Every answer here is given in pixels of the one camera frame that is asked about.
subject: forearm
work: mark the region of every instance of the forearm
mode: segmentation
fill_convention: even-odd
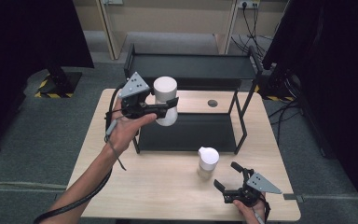
[[[113,150],[108,145],[103,147],[86,172],[49,208],[49,211],[76,202],[94,191],[112,169],[116,160]],[[88,203],[84,203],[66,213],[48,218],[42,223],[77,223],[87,205]]]

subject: power socket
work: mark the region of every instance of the power socket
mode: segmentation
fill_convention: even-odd
[[[258,8],[260,7],[260,0],[248,0],[248,1],[240,1],[238,7],[243,8],[242,4],[246,3],[246,9]]]

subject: gray carpet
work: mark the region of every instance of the gray carpet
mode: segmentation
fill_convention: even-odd
[[[0,182],[16,183],[0,186],[0,223],[31,223],[62,193],[101,92],[124,81],[121,63],[96,63],[95,69],[64,70],[83,73],[74,96],[69,99],[34,97],[47,71],[34,74],[29,78],[27,97],[19,113],[0,141]],[[268,114],[284,105],[267,100],[264,104]],[[294,116],[282,123],[279,138],[283,162],[301,201],[302,218],[297,223],[358,223],[355,188],[337,160],[321,156],[307,121],[300,114],[295,115],[297,112],[297,108],[292,108],[285,113],[286,118]],[[270,121],[275,122],[277,118],[274,116]],[[277,125],[272,125],[272,129],[278,137]],[[19,186],[21,182],[28,183],[27,187]],[[82,218],[80,223],[115,221]],[[134,220],[132,223],[193,222]]]

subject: triangular metal plate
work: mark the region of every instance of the triangular metal plate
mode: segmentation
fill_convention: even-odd
[[[146,84],[143,78],[135,72],[130,79],[128,79],[126,85],[121,90],[121,93],[118,95],[118,98],[126,98],[139,92],[148,91],[150,87]]]
[[[271,184],[264,176],[259,173],[254,173],[246,182],[249,187],[257,189],[259,191],[281,194],[282,191]]]

